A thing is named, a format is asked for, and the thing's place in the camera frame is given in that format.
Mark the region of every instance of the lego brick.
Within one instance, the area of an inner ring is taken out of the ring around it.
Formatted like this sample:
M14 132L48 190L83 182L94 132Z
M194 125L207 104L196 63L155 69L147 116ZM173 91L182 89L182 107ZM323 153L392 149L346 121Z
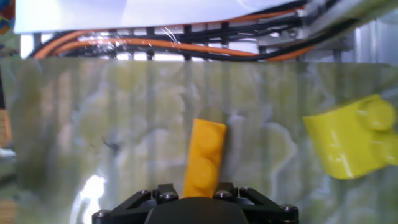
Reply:
M225 133L224 124L194 120L183 197L212 198L218 185Z
M379 95L303 120L325 172L334 178L358 178L398 164L396 111Z

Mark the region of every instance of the cable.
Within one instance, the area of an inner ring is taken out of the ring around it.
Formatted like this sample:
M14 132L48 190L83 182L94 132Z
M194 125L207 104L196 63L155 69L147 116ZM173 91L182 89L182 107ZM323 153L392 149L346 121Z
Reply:
M238 32L248 32L249 30L256 30L256 29L266 29L272 26L280 26L286 23L293 24L298 26L301 20L296 16L290 16L285 18L276 19L274 21L270 21L265 24L254 24L250 26L237 26L237 27L230 27L229 29L218 29L218 30L205 30L200 32L194 32L191 34L174 34L174 37L178 39L180 42L206 42L209 38L212 37L223 37L226 35L235 34ZM95 30L81 30L75 32L68 32L65 35L57 36L52 40L46 42L44 45L40 46L34 52L32 52L29 56L35 58L44 58L46 57L51 51L53 51L58 46L67 43L73 39L78 38L79 36L89 34L90 32L94 32ZM147 35L144 36L145 39L170 39L167 35Z
M260 19L260 18L270 18L270 17L275 17L275 16L280 16L284 14L288 14L294 11L293 8L289 8L286 11L279 11L279 12L270 12L267 14L256 14L256 15L248 15L248 16L243 16L240 18L235 19L234 21L246 21L246 20L252 20L252 19ZM232 27L231 30L238 30L239 28L242 27ZM93 32L94 30L82 30L82 31L75 31L75 32L66 32L64 34L57 35L56 37L51 38L49 41L41 45L40 47L37 47L30 55L29 57L35 57L35 58L44 58L46 57L51 51L53 51L56 47L59 45L64 44L65 42L68 42L70 40L73 40L81 35L88 34L90 32ZM207 30L203 34L212 34L217 31L215 30Z
M228 54L234 56L254 56L256 54L243 52L240 50L231 50L231 49L223 49L218 47L208 47L208 46L200 46L193 44L184 44L184 43L174 43L164 40L151 40L151 39L141 39L141 38L109 38L103 40L86 40L86 41L73 41L69 42L57 50L55 50L52 55L58 55L62 52L66 52L69 50L74 50L80 47L89 47L92 45L103 45L103 44L121 44L121 45L143 45L143 46L154 46L154 47L168 47L171 49L180 49L180 50L194 50L199 52L208 52L215 54Z
M101 56L107 56L109 55L109 51L105 51L105 50L100 50L95 52L95 48L96 46L93 47L82 47L79 49L75 49L73 51L70 51L68 53L66 53L65 55L63 55L63 57L101 57ZM270 58L267 59L269 61L281 61L281 60L290 60L293 58L298 57L299 55L304 54L305 52L308 52L309 50L311 50L312 47L306 48L306 49L302 49L296 52L292 52L290 54L286 54L286 55L282 55L276 58ZM167 47L149 47L149 46L137 46L137 45L127 45L127 46L119 46L116 47L114 49L112 49L112 51L116 51L116 52L134 52L134 51L143 51L143 52L147 52L147 51L155 51L155 52L166 52L166 53L171 53L171 54L183 54L183 55L189 55L191 57L198 57L198 58L203 58L203 59L208 59L208 60L219 60L219 55L215 55L215 54L209 54L209 53L205 53L205 52L198 52L198 51L192 51L192 50L180 50L180 49L171 49L171 48L167 48Z
M229 61L243 62L243 61L257 61L257 60L287 60L288 58L290 59L293 56L296 57L299 54L302 54L303 52L309 51L314 45L319 44L320 42L323 42L327 39L339 35L340 33L344 32L347 28L351 27L357 22L358 21L356 19L350 19L338 26L331 28L328 32L319 35L314 39L302 42L297 45L286 47L284 49L280 49L275 52L260 54L260 55L249 52L240 52L237 50L230 50L230 49L198 46L192 44L175 44L161 40L145 40L145 39L108 39L108 40L96 40L94 42L93 41L71 42L57 49L54 52L54 54L59 54L64 51L73 50L80 47L92 46L93 44L124 41L126 44L133 44L133 45L146 45L146 46L166 47L166 48L171 47L172 49L199 51L204 53L201 56L202 58L220 60L220 61L229 60Z

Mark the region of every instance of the black cable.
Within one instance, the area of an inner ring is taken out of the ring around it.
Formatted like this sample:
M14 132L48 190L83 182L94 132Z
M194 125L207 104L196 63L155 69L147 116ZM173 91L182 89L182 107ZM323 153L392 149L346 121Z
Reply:
M190 34L172 34L173 38L181 43L204 43L209 42L212 38L221 38L239 33L249 33L255 34L259 30L268 29L271 27L277 26L300 26L302 25L302 20L297 15L284 17L280 19L276 19L274 21L262 23L262 24L253 24L246 26L237 26L237 27L229 27L224 29L215 29L215 30L204 30L199 32L192 32ZM131 35L120 35L120 38L132 38ZM140 35L134 36L135 38L142 39L153 39L153 40L167 40L170 41L171 38L167 34L162 35Z
M267 29L274 26L281 26L281 25L297 25L301 24L302 20L299 18L298 15L293 15L289 17L283 17L271 20L266 23L262 24L254 24L248 26L236 26L230 27L228 29L215 29L215 30L204 30L199 32L192 32L190 34L173 34L174 37L179 42L194 42L194 43L203 43L208 42L210 38L217 38L217 37L225 37L228 35L238 34L238 33L256 33L258 29ZM46 41L46 43L36 47L33 52L29 54L28 57L33 57L38 51L40 51L43 47L47 46L49 43L72 33L73 31L68 32L60 32L55 34L50 40ZM120 35L120 38L131 38L131 35ZM140 35L134 36L135 38L143 38L143 39L156 39L156 40L168 40L170 41L170 37L166 34L164 35Z
M234 41L241 40L241 39L262 37L262 36L265 36L265 35L269 35L269 34L273 34L273 33L282 32L282 31L285 31L285 30L289 30L289 29L294 28L294 27L298 27L298 26L286 26L286 27L283 27L283 28L280 28L280 29L270 29L270 28L268 28L266 30L258 30L255 34L250 34L250 35L237 34L237 35L228 37L226 40L228 42L234 42ZM218 42L220 42L220 40L208 40L208 43L218 43Z
M123 50L128 51L129 49L139 49L142 51L146 51L146 49L152 49L154 51L166 51L166 52L170 52L170 53L177 53L177 54L190 54L192 57L200 57L203 59L210 59L210 60L219 60L219 61L234 61L234 62L252 62L252 61L258 61L258 60L265 60L268 58L273 58L273 57L278 57L281 55L285 55L285 54L289 54L291 52L295 52L297 50L301 50L304 49L306 47L310 47L313 45L317 45L325 40L328 40L330 38L336 37L337 35L341 34L342 32L344 32L347 28L351 27L352 25L354 25L355 23L357 23L358 21L356 19L350 19L340 25L334 26L333 28L331 28L328 32L319 35L318 37L308 40L306 42L302 42L300 44L297 45L293 45L290 47L286 47L284 49L280 49L277 50L275 52L271 52L271 53L266 53L266 54L260 54L258 56L248 56L248 57L240 57L240 56L229 56L229 55L220 55L220 54L210 54L210 53L206 53L206 52L197 52L197 51L192 51L192 50L180 50L180 49L173 49L173 48L165 48L165 47L149 47L149 46L136 46L136 45L128 45L128 46L119 46L114 48L114 50ZM76 57L76 56L83 56L84 55L77 55L76 52L78 52L78 50L73 50L69 53L67 53L65 56L67 57ZM83 48L86 49L88 52L94 52L93 49L91 48ZM101 55L107 55L109 52L101 52L99 51L96 54L90 54L88 55L88 57L99 57Z

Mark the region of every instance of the lego stud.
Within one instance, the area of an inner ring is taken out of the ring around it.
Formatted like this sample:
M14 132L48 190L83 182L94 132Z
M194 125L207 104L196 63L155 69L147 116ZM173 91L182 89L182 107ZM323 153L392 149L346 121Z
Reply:
M388 164L398 166L398 135L395 132L375 134L372 144L378 158Z
M394 107L386 100L372 100L359 111L366 127L375 131L390 130L397 120Z
M207 189L212 187L217 179L217 167L214 163L206 158L197 158L195 161L195 176L193 177L194 186L199 189Z
M218 133L212 127L202 127L202 131L200 132L200 146L207 156L219 153L221 144L222 142Z

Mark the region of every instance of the wire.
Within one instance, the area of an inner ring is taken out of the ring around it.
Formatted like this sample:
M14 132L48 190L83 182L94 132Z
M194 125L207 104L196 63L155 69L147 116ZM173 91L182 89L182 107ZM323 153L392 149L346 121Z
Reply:
M109 55L109 51L116 51L118 53L121 52L134 52L134 51L140 51L140 52L166 52L166 53L171 53L171 54L183 54L183 55L189 55L191 57L198 57L198 58L203 58L203 59L208 59L208 60L219 60L219 55L215 54L209 54L205 52L198 52L198 51L192 51L192 50L180 50L180 49L171 49L167 47L149 47L149 46L137 46L137 45L128 45L128 46L119 46L116 47L112 50L99 50L95 51L97 46L92 46L92 47L82 47L70 52L67 52L63 57L101 57L101 56L107 56ZM269 61L280 61L280 60L290 60L293 58L298 57L299 55L304 54L305 52L308 52L311 50L312 47L309 47L307 49L302 49L297 52L293 52L290 54L282 55L280 57L276 58L270 58L267 59Z
M208 52L215 54L227 54L234 56L254 56L256 54L243 52L240 50L231 50L231 49L223 49L218 47L208 47L208 46L200 46L194 44L185 44L185 43L174 43L164 40L151 40L151 39L141 39L141 38L109 38L104 40L86 40L86 41L73 41L69 42L57 50L55 50L52 55L58 55L62 52L66 52L69 50L74 50L80 47L89 47L92 45L143 45L143 46L154 46L154 47L168 47L172 49L180 49L180 50L194 50L199 52Z
M274 16L279 16L283 14L288 14L291 13L290 11L285 11L285 12L280 12L277 14L268 14L268 15L256 15L259 17L274 17ZM250 17L244 18L247 20L253 19L253 15L249 15ZM271 21L274 22L273 25L269 24L271 22L268 22L267 25L268 27L270 26L277 26L278 24L281 24L283 22L292 22L292 18L281 18L279 21ZM206 30L203 32L194 32L191 33L189 36L186 35L185 38L186 40L183 40L182 42L193 42L195 40L199 40L200 38L210 38L210 37L220 37L223 35L228 35L232 33L233 31L235 32L245 32L248 29L261 29L264 28L264 24L256 24L252 26L240 26L240 27L231 27L228 30ZM58 46L61 46L62 44L65 44L73 39L78 38L79 36L89 34L90 32L94 32L95 30L81 30L81 31L74 31L74 32L67 32L64 34L57 35L56 37L53 37L50 39L48 42L45 44L41 45L40 47L36 48L29 57L35 57L35 58L45 58L51 51L55 50Z
M347 28L351 27L358 21L356 19L350 19L338 26L332 27L328 32L319 35L318 37L308 40L306 42L302 42L290 47L286 47L284 49L277 50L275 52L266 53L266 54L253 54L249 52L240 52L237 50L230 49L221 49L214 47L205 47L205 46L197 46L192 44L176 44L165 42L161 40L146 40L146 39L108 39L108 40L96 40L96 41L86 41L86 42L71 42L66 44L59 49L57 49L54 54L59 54L64 51L77 49L80 47L92 46L93 44L102 44L107 42L115 42L115 41L124 41L126 44L132 45L143 45L143 46L151 46L151 47L165 47L170 49L179 49L179 50L187 50L187 51L198 51L202 58L211 59L211 60L220 60L220 61L257 61L257 60L288 60L298 55L308 52L313 48L314 45L319 44L325 40L333 38L342 32L344 32Z

